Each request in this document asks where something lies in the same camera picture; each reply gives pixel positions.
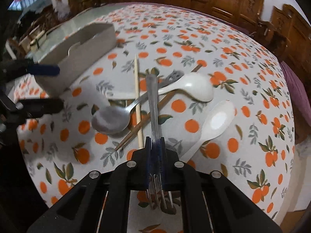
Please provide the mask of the large steel spoon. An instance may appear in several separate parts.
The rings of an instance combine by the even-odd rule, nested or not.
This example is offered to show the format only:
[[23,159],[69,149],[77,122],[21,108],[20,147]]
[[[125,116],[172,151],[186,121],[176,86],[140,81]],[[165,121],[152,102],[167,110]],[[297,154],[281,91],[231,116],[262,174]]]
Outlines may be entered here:
[[91,124],[94,130],[99,133],[112,135],[123,131],[129,124],[131,118],[131,110],[137,104],[148,98],[148,92],[139,96],[129,106],[104,106],[97,110],[92,117]]

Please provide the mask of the orange-print tablecloth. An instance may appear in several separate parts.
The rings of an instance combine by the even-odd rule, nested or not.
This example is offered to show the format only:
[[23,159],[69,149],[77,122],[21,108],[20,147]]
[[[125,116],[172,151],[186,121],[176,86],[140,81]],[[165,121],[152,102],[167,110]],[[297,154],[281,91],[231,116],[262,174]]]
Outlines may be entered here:
[[25,163],[40,197],[59,204],[88,171],[110,172],[139,149],[122,135],[101,133],[91,119],[107,105],[126,108],[135,99],[134,66],[140,63],[140,92],[146,78],[164,81],[170,100],[158,120],[168,149],[203,173],[219,171],[233,190],[230,207],[216,221],[201,222],[214,232],[280,232],[275,223],[294,157],[294,120],[288,88],[277,58],[259,43],[206,16],[149,4],[132,4],[96,20],[111,23],[118,46],[63,89],[64,109],[31,119],[18,130]]

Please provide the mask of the grey metal utensil tray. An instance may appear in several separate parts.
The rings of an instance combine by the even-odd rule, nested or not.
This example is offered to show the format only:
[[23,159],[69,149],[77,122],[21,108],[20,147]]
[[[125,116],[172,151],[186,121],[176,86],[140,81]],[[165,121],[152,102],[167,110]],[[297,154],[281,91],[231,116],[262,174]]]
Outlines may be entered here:
[[57,76],[35,75],[37,84],[50,97],[58,97],[90,66],[116,47],[113,24],[92,23],[70,35],[39,60],[41,65],[58,65]]

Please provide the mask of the carved wooden bench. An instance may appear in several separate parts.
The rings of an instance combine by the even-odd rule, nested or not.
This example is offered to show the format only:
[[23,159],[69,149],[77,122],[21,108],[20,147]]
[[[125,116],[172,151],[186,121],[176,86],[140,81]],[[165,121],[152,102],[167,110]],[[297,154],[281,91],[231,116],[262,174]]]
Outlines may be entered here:
[[68,0],[77,13],[101,3],[150,2],[202,12],[246,29],[306,82],[310,79],[310,24],[289,0]]

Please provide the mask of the steel fork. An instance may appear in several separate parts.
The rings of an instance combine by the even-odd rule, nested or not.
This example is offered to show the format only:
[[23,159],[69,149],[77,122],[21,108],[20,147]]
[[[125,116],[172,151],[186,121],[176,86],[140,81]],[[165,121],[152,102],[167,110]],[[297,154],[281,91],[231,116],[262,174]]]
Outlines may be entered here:
[[159,208],[161,205],[167,210],[167,201],[164,195],[163,183],[164,170],[166,168],[166,145],[164,138],[160,136],[158,122],[158,79],[156,75],[146,76],[147,94],[150,109],[151,122],[151,148],[149,173],[152,181],[152,187],[155,192],[155,199]]

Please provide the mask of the white ceramic spoon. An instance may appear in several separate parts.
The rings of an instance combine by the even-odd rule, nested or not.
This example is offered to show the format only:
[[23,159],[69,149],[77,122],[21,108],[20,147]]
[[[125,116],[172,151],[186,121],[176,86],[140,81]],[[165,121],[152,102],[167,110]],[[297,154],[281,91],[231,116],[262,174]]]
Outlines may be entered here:
[[[213,86],[208,77],[200,73],[188,73],[183,75],[176,82],[158,89],[159,95],[164,95],[174,90],[186,92],[192,98],[200,102],[210,102],[213,100]],[[119,91],[106,91],[104,96],[110,100],[135,99],[135,93]]]

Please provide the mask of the white plastic spoon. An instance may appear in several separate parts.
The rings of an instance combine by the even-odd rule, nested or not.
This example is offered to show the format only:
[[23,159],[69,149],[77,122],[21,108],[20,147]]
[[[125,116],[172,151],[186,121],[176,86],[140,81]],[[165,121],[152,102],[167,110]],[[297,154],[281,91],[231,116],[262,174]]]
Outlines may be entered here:
[[214,138],[220,136],[230,126],[235,118],[235,106],[229,100],[219,102],[207,115],[201,129],[199,140],[184,153],[180,161],[187,162],[196,153],[200,146]]

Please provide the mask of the thin light bamboo chopstick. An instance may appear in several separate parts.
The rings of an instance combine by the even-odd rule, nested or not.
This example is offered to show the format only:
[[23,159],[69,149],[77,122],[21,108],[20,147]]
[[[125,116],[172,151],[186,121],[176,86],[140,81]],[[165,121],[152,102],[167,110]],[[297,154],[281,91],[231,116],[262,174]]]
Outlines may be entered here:
[[[135,60],[134,60],[134,75],[135,75],[135,98],[137,99],[140,97],[139,68],[138,68],[137,56],[135,56]],[[141,121],[140,104],[136,105],[135,114],[136,114],[136,126],[135,127],[138,127],[138,124]],[[142,149],[144,147],[144,143],[143,143],[143,133],[142,133],[142,130],[140,128],[137,132],[137,138],[138,138],[138,147],[139,147],[139,149]]]

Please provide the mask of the purple seat cushion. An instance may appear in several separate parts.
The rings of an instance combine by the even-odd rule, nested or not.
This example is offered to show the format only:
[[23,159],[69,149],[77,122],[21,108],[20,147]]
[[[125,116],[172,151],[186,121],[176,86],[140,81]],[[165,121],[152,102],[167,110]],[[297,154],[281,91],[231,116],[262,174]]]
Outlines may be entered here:
[[303,83],[284,61],[280,63],[280,66],[287,83],[291,101],[295,104],[310,126],[310,103]]

